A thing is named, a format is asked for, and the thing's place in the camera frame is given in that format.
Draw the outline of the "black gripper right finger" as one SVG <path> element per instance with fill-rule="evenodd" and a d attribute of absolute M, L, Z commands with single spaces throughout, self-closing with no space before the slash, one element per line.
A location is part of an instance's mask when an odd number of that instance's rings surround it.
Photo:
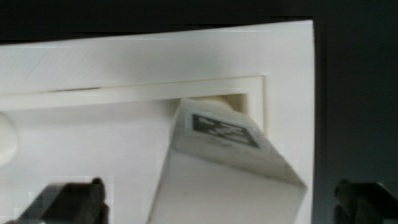
<path fill-rule="evenodd" d="M 398 183 L 354 183 L 337 186 L 335 224 L 398 224 Z"/>

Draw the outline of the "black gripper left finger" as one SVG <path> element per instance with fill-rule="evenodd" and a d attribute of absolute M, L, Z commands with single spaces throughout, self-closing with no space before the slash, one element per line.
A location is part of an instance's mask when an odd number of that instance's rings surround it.
<path fill-rule="evenodd" d="M 17 224 L 109 224 L 106 196 L 100 178 L 88 183 L 51 184 L 17 219 Z"/>

